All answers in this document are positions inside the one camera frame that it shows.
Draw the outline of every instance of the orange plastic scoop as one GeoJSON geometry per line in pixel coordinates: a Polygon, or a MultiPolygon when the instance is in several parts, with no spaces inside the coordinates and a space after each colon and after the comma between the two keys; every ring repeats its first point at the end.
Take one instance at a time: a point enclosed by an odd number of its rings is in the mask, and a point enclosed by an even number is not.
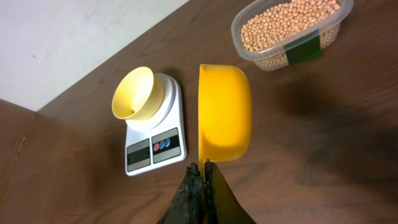
{"type": "Polygon", "coordinates": [[[239,68],[200,65],[199,170],[206,159],[233,161],[247,151],[252,128],[249,82],[239,68]]]}

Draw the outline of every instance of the green label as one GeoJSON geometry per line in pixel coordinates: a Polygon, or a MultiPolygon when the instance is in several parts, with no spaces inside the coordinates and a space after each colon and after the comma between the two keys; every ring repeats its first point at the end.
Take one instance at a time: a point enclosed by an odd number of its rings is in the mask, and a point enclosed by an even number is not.
{"type": "Polygon", "coordinates": [[[315,59],[322,56],[319,31],[311,32],[284,46],[289,65],[315,59]]]}

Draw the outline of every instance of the plastic container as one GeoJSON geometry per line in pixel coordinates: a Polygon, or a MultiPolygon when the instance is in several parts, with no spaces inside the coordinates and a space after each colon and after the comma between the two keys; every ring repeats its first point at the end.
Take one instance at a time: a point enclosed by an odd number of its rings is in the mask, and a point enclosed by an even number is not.
{"type": "Polygon", "coordinates": [[[232,37],[238,54],[246,60],[253,61],[258,67],[265,71],[272,71],[295,63],[296,61],[288,59],[286,54],[288,51],[291,52],[294,50],[294,53],[296,55],[298,54],[298,57],[296,58],[301,58],[301,61],[308,60],[308,55],[304,55],[308,52],[305,50],[306,43],[308,45],[310,40],[317,38],[315,40],[319,40],[320,49],[324,49],[332,44],[336,40],[338,31],[340,29],[340,22],[349,14],[354,5],[354,0],[336,1],[340,5],[340,8],[326,19],[274,45],[268,46],[259,51],[251,52],[243,47],[243,43],[239,37],[242,26],[245,25],[248,20],[252,19],[255,15],[263,13],[268,8],[276,6],[280,3],[291,2],[291,0],[254,1],[252,4],[248,5],[240,13],[238,13],[232,22],[232,37]]]}

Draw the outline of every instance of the wooden table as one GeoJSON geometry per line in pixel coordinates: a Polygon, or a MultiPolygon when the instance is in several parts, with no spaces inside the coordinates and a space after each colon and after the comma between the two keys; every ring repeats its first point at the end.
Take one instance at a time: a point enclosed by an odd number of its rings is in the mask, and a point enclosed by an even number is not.
{"type": "Polygon", "coordinates": [[[398,1],[356,0],[322,58],[274,72],[233,46],[232,20],[250,2],[186,3],[41,109],[0,223],[155,223],[183,167],[197,161],[201,63],[235,65],[249,78],[251,146],[219,166],[255,221],[398,223],[398,1]],[[126,124],[110,106],[117,84],[139,66],[182,86],[189,155],[128,177],[126,124]]]}

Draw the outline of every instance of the white digital scale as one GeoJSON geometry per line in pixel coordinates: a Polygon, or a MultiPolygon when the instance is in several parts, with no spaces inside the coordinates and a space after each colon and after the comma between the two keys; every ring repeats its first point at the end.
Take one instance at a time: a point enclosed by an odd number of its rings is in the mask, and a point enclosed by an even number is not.
{"type": "Polygon", "coordinates": [[[147,120],[126,120],[125,167],[129,176],[182,161],[187,156],[180,86],[168,75],[154,75],[164,88],[161,106],[147,120]]]}

